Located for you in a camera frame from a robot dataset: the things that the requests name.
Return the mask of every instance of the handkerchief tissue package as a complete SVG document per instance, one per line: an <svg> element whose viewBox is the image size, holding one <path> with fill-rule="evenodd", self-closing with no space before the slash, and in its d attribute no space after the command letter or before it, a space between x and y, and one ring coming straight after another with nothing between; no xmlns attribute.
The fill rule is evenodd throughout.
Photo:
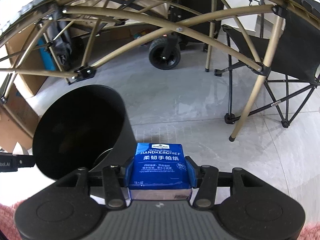
<svg viewBox="0 0 320 240"><path fill-rule="evenodd" d="M189 199L192 190L182 145L138 143L129 189L131 199Z"/></svg>

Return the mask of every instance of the fuzzy rug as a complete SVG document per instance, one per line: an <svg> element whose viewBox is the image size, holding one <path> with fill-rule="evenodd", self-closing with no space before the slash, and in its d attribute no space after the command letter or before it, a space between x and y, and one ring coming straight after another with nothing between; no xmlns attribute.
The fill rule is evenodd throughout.
<svg viewBox="0 0 320 240"><path fill-rule="evenodd" d="M18 202L11 207L0 204L0 230L8 240L21 240L13 222L14 211L21 202ZM320 240L320 223L305 225L298 240Z"/></svg>

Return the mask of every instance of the bolt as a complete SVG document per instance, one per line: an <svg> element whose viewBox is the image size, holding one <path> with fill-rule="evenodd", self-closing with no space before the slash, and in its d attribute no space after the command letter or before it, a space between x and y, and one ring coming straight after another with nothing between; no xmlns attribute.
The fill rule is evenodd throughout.
<svg viewBox="0 0 320 240"><path fill-rule="evenodd" d="M109 201L109 203L108 203L108 205L110 206L110 207L114 207L114 208L117 208L117 207L121 207L122 205L123 205L124 203L123 203L123 200L121 200L121 199L111 199L110 201Z"/></svg>
<svg viewBox="0 0 320 240"><path fill-rule="evenodd" d="M209 207L211 205L211 201L206 198L201 198L196 201L196 205L198 207Z"/></svg>

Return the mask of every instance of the black folding chair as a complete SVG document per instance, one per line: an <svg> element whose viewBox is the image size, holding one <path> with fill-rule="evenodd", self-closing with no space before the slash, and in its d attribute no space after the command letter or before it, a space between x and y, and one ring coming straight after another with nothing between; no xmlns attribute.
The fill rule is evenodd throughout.
<svg viewBox="0 0 320 240"><path fill-rule="evenodd" d="M281 117L282 126L288 128L293 119L295 119L297 114L306 104L315 88L318 85L320 85L320 75L318 77L315 77L316 70L320 64L320 31L308 22L306 22L305 20L303 20L302 18L291 13L289 10L285 19L285 29L279 40L279 44L271 65L271 71L284 74L285 79L268 80L267 78L264 82L264 86L267 89L273 102L263 107L260 107L254 111L251 111L249 115L261 112L263 110L275 106ZM228 25L223 25L222 28L227 34L228 46L230 47L231 38L238 47L240 53L254 60L242 33ZM255 36L250 36L250 38L253 44L255 45L255 48L260 58L263 59L269 40ZM245 66L245 64L241 61L232 64L232 58L230 55L228 57L228 61L229 67L223 70L216 69L215 75L221 76L222 73L227 71L229 72L229 107L228 113L225 115L225 122L227 124L234 124L235 121L240 119L240 116L235 117L235 115L232 114L232 70ZM275 98L271 88L269 87L269 83L273 82L285 82L285 97L281 99ZM309 83L309 85L292 94L289 94L290 82L304 82ZM310 90L308 95L303 100L303 102L298 107L297 111L293 114L293 116L290 119L288 119L289 99L307 90ZM286 101L285 116L282 114L281 109L279 107L279 104L284 101Z"/></svg>

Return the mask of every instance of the tile floor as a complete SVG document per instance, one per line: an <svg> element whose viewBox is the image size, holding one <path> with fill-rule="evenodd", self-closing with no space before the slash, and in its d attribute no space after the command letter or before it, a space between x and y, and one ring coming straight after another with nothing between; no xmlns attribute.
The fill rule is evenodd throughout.
<svg viewBox="0 0 320 240"><path fill-rule="evenodd" d="M106 44L99 39L92 60L124 42ZM225 35L219 40L225 41ZM162 71L149 63L148 47L140 46L99 68L92 79L68 86L63 79L48 78L28 102L41 115L56 99L79 86L110 86L123 97L139 142L181 143L185 154L198 165L214 165L220 171L243 167L298 200L306 211L307 222L320 221L320 90L288 129L281 126L271 108L249 117L231 143L228 137L234 126L223 119L228 108L228 75L213 74L213 69L227 67L228 58L214 49L212 71L206 73L206 54L201 48L202 44L190 44L181 52L175 69ZM234 114L241 113L255 78L246 67L234 71ZM292 84L290 90L300 87ZM272 84L272 88L276 96L285 92L283 84ZM300 96L290 102L290 113L302 100ZM254 107L269 102L262 89ZM226 190L218 191L216 202L227 196Z"/></svg>

